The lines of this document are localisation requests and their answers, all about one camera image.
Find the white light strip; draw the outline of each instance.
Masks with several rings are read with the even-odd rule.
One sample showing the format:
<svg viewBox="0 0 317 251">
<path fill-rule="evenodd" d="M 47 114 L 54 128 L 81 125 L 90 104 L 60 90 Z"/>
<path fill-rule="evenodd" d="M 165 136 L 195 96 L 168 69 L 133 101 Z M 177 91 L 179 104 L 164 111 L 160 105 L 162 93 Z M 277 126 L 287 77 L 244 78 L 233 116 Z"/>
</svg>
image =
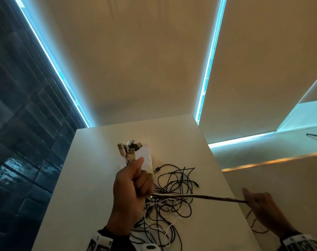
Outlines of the white light strip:
<svg viewBox="0 0 317 251">
<path fill-rule="evenodd" d="M 228 140 L 228 141 L 223 141 L 223 142 L 218 142 L 218 143 L 211 143 L 208 146 L 210 148 L 216 148 L 216 147 L 220 147 L 220 146 L 225 146 L 225 145 L 229 145 L 229 144 L 234 144 L 234 143 L 240 143 L 240 142 L 244 142 L 244 141 L 249 141 L 252 139 L 257 139 L 257 138 L 263 138 L 269 135 L 274 134 L 274 132 L 269 132 L 269 133 L 265 133 L 265 134 L 259 134 L 259 135 L 252 135 L 252 136 L 247 136 L 247 137 L 243 137 L 243 138 L 238 138 L 238 139 L 233 139 L 233 140 Z"/>
<path fill-rule="evenodd" d="M 205 76 L 204 76 L 203 82 L 202 82 L 202 89 L 201 89 L 201 93 L 200 93 L 197 113 L 195 115 L 195 120 L 198 123 L 198 125 L 199 125 L 200 116 L 201 116 L 201 112 L 202 112 L 203 102 L 205 100 L 208 79 L 210 78 L 212 63 L 213 63 L 213 59 L 214 59 L 214 53 L 215 53 L 215 49 L 216 49 L 218 38 L 219 38 L 219 32 L 220 32 L 220 27 L 221 27 L 221 23 L 222 23 L 223 12 L 225 10 L 226 1 L 227 0 L 220 0 L 218 15 L 217 15 L 217 19 L 215 20 L 215 26 L 214 26 L 213 38 L 212 38 L 212 42 L 211 42 L 210 53 L 208 55 L 206 71 L 205 71 Z"/>
<path fill-rule="evenodd" d="M 36 33 L 36 32 L 35 32 L 35 30 L 33 29 L 33 27 L 32 27 L 32 25 L 31 25 L 30 21 L 28 20 L 28 18 L 27 18 L 27 16 L 26 16 L 25 12 L 23 11 L 23 8 L 25 8 L 25 6 L 24 6 L 23 2 L 22 2 L 21 0 L 15 0 L 15 1 L 16 1 L 16 3 L 18 4 L 18 6 L 19 6 L 19 8 L 20 8 L 21 12 L 23 13 L 23 15 L 24 15 L 24 17 L 25 17 L 25 19 L 26 19 L 26 21 L 27 21 L 28 25 L 30 26 L 30 28 L 31 28 L 32 32 L 34 33 L 35 37 L 37 38 L 37 40 L 38 40 L 38 42 L 39 42 L 40 46 L 41 46 L 41 47 L 42 47 L 42 49 L 44 50 L 45 55 L 47 56 L 47 58 L 48 58 L 49 62 L 52 64 L 52 67 L 54 68 L 54 70 L 55 70 L 56 74 L 57 74 L 57 75 L 58 75 L 58 77 L 60 78 L 60 80 L 61 80 L 61 82 L 62 82 L 63 86 L 65 87 L 65 89 L 66 89 L 66 91 L 67 91 L 67 93 L 69 94 L 69 96 L 70 96 L 70 98 L 72 99 L 72 101 L 73 101 L 74 105 L 76 106 L 76 108 L 77 108 L 78 112 L 80 113 L 81 117 L 83 118 L 83 120 L 84 120 L 84 122 L 85 122 L 86 126 L 89 128 L 90 126 L 89 126 L 88 122 L 87 122 L 87 121 L 86 121 L 86 119 L 84 118 L 84 116 L 83 116 L 82 112 L 80 111 L 80 109 L 79 109 L 78 105 L 76 104 L 76 102 L 75 102 L 75 100 L 73 99 L 73 97 L 72 97 L 71 93 L 69 92 L 68 87 L 65 85 L 65 83 L 64 83 L 64 81 L 63 81 L 63 79 L 61 78 L 61 76 L 60 76 L 60 74 L 59 74 L 59 71 L 58 71 L 58 70 L 57 70 L 57 68 L 55 67 L 55 65 L 54 65 L 54 63 L 52 62 L 52 60 L 51 60 L 50 56 L 48 55 L 48 53 L 47 53 L 47 51 L 46 51 L 45 47 L 43 46 L 43 44 L 42 44 L 42 42 L 40 41 L 40 39 L 39 39 L 39 37 L 38 37 L 37 33 Z"/>
</svg>

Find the glowing light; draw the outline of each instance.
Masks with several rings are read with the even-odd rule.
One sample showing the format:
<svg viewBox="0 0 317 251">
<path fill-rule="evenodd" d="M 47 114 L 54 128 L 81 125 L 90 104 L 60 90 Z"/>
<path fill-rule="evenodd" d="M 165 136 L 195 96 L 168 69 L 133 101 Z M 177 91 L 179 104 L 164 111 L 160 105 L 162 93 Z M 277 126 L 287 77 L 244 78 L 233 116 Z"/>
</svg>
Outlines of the glowing light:
<svg viewBox="0 0 317 251">
<path fill-rule="evenodd" d="M 85 122 L 86 126 L 87 126 L 87 127 L 90 127 L 89 121 L 87 120 L 87 118 L 84 117 L 84 113 L 82 113 L 81 110 L 80 110 L 80 107 L 81 107 L 81 106 L 78 104 L 78 101 L 75 100 L 75 99 L 73 98 L 72 94 L 70 93 L 71 89 L 68 88 L 68 86 L 66 86 L 66 83 L 64 82 L 65 78 L 64 78 L 62 72 L 56 68 L 55 64 L 53 63 L 52 59 L 50 58 L 49 54 L 47 53 L 47 51 L 46 51 L 46 49 L 45 49 L 43 43 L 42 43 L 41 40 L 39 39 L 37 33 L 36 33 L 35 30 L 33 29 L 33 26 L 31 25 L 29 19 L 27 18 L 26 14 L 25 14 L 25 11 L 24 11 L 25 6 L 24 6 L 23 2 L 22 2 L 21 0 L 15 0 L 15 1 L 16 1 L 16 3 L 18 4 L 18 6 L 20 7 L 20 10 L 21 10 L 21 12 L 23 13 L 23 15 L 24 15 L 24 17 L 25 17 L 25 19 L 26 19 L 28 25 L 30 26 L 32 32 L 34 33 L 36 39 L 38 40 L 38 42 L 39 42 L 41 48 L 43 49 L 45 55 L 47 56 L 49 62 L 51 63 L 51 65 L 52 65 L 52 67 L 54 68 L 56 74 L 58 75 L 58 77 L 59 77 L 59 79 L 61 80 L 63 86 L 65 87 L 67 93 L 69 94 L 71 100 L 73 101 L 73 103 L 74 103 L 74 105 L 75 105 L 77 111 L 80 113 L 80 116 L 82 117 L 82 119 L 83 119 L 83 121 Z"/>
<path fill-rule="evenodd" d="M 227 0 L 220 0 L 218 15 L 217 15 L 217 19 L 215 20 L 215 26 L 214 26 L 214 32 L 213 32 L 213 37 L 212 37 L 212 41 L 211 41 L 210 53 L 208 55 L 205 75 L 204 75 L 203 82 L 202 82 L 202 89 L 201 89 L 201 93 L 200 93 L 197 113 L 195 114 L 195 120 L 198 123 L 198 125 L 199 125 L 200 116 L 201 116 L 201 112 L 202 112 L 203 102 L 205 100 L 208 79 L 210 78 L 212 63 L 213 63 L 213 59 L 214 59 L 214 53 L 215 53 L 215 49 L 216 49 L 218 38 L 219 38 L 219 32 L 220 32 L 220 27 L 221 27 L 221 23 L 222 23 L 223 12 L 225 10 L 226 1 Z"/>
<path fill-rule="evenodd" d="M 275 133 L 275 131 L 274 132 L 265 133 L 265 134 L 259 134 L 259 135 L 252 135 L 252 136 L 247 136 L 247 137 L 243 137 L 243 138 L 237 138 L 237 139 L 223 141 L 223 142 L 218 142 L 218 143 L 211 143 L 208 146 L 210 148 L 216 148 L 216 147 L 225 146 L 225 145 L 229 145 L 229 144 L 249 141 L 249 140 L 252 140 L 252 139 L 263 138 L 263 137 L 272 135 L 274 133 Z"/>
</svg>

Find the tabletop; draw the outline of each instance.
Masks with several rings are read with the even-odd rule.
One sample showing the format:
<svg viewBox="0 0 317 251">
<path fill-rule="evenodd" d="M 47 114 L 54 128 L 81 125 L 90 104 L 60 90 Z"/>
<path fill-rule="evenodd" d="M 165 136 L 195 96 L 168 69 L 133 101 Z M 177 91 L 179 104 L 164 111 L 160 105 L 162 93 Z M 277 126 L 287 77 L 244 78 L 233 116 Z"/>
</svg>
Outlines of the tabletop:
<svg viewBox="0 0 317 251">
<path fill-rule="evenodd" d="M 117 144 L 129 139 L 149 140 L 152 156 L 162 164 L 195 167 L 195 194 L 233 197 L 192 115 L 77 130 L 33 251 L 86 250 L 108 221 L 120 169 Z M 237 203 L 194 199 L 191 217 L 178 220 L 176 228 L 184 251 L 261 250 Z"/>
</svg>

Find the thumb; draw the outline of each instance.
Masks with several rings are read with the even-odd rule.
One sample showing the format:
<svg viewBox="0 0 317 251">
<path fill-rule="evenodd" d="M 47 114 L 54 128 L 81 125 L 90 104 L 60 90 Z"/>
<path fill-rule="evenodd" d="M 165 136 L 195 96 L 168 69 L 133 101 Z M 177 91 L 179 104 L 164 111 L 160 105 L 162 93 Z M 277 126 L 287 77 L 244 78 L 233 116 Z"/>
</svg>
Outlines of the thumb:
<svg viewBox="0 0 317 251">
<path fill-rule="evenodd" d="M 132 161 L 124 168 L 125 174 L 130 178 L 134 179 L 136 177 L 139 177 L 141 174 L 141 166 L 144 162 L 144 158 L 140 157 L 137 160 Z"/>
<path fill-rule="evenodd" d="M 247 188 L 242 188 L 242 192 L 243 192 L 244 199 L 248 202 L 248 206 L 252 210 L 259 208 L 259 205 L 255 201 L 253 194 Z"/>
</svg>

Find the sleeve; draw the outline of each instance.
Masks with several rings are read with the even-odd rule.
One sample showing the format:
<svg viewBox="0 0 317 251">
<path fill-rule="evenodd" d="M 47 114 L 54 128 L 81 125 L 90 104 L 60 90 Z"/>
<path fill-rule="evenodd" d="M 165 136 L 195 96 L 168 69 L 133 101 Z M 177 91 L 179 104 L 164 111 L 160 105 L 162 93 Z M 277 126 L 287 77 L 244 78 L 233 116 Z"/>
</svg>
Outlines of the sleeve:
<svg viewBox="0 0 317 251">
<path fill-rule="evenodd" d="M 94 233 L 87 251 L 136 251 L 129 236 L 116 236 L 104 227 Z"/>
<path fill-rule="evenodd" d="M 317 240 L 300 232 L 290 232 L 280 239 L 280 243 L 278 251 L 317 251 Z"/>
</svg>

